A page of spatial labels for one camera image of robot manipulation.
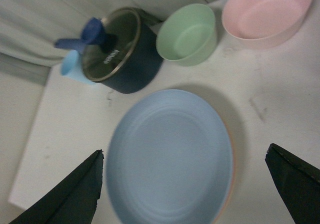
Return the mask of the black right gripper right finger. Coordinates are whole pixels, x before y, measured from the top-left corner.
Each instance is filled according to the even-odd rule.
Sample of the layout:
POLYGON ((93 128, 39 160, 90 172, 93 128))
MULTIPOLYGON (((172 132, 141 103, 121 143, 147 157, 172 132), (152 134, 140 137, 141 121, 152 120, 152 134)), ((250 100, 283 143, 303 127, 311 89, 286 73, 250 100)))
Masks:
POLYGON ((272 143, 265 162, 295 223, 319 223, 319 169, 272 143))

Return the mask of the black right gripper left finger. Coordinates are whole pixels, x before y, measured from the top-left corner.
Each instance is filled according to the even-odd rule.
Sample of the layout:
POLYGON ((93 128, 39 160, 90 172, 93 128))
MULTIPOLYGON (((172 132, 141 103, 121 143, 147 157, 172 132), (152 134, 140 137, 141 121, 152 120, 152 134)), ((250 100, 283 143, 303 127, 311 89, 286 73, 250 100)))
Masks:
POLYGON ((95 151, 11 223, 91 223, 101 196, 103 157, 95 151))

